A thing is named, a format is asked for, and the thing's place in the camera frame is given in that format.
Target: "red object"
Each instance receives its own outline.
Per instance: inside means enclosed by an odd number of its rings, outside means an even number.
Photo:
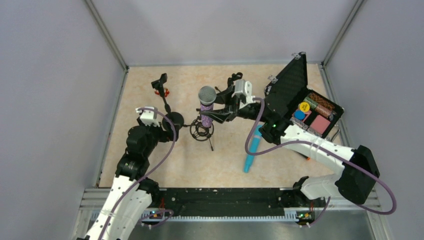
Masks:
[[[168,95],[170,94],[170,91],[169,91],[169,90],[168,90],[168,88],[166,88],[166,87],[164,88],[164,90],[165,90],[165,98],[166,98],[166,97],[168,97]],[[156,95],[160,95],[158,90],[155,90],[155,91],[154,91],[154,93],[155,93]]]

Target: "gray wall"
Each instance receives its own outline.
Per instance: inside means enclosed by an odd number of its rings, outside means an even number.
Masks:
[[[355,0],[94,0],[126,63],[322,61]]]
[[[69,239],[123,71],[81,0],[0,3],[0,233]]]
[[[422,0],[367,1],[328,66],[354,145],[372,149],[397,197],[387,219],[399,240],[424,234],[423,12]]]

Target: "case lid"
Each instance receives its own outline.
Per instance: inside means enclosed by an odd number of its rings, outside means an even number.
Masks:
[[[306,53],[300,52],[265,88],[266,107],[284,117],[305,98],[308,85]]]

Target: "pink square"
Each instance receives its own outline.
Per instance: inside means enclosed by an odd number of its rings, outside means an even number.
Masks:
[[[328,128],[329,125],[330,125],[329,120],[325,119],[321,115],[318,115],[318,116],[316,116],[315,120],[313,120],[310,127],[313,128],[318,133],[323,134],[326,131],[326,129]]]

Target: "beige tabletop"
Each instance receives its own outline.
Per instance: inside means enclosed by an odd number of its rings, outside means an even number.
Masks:
[[[224,90],[232,73],[242,72],[243,78],[253,84],[253,94],[264,97],[269,75],[276,76],[285,64],[205,65],[205,66],[152,66],[131,67],[123,90],[110,144],[100,179],[100,187],[110,187],[117,163],[126,148],[128,130],[137,125],[135,109],[154,106],[165,113],[162,99],[155,95],[151,82],[167,73],[166,98],[172,111],[184,116],[190,124],[200,107],[198,91],[203,86],[217,86]],[[308,64],[308,86],[326,96],[323,80],[316,64]],[[305,160],[298,153],[285,148],[256,156],[249,173],[244,173],[246,160],[244,144],[254,121],[236,118],[232,122],[214,123],[215,133],[209,142],[195,141],[188,128],[183,128],[169,158],[149,177],[160,187],[238,188],[238,187],[291,187],[303,176],[322,176],[331,170],[313,159]],[[171,143],[159,143],[149,157],[150,168],[166,154]],[[258,151],[272,147],[262,140]]]

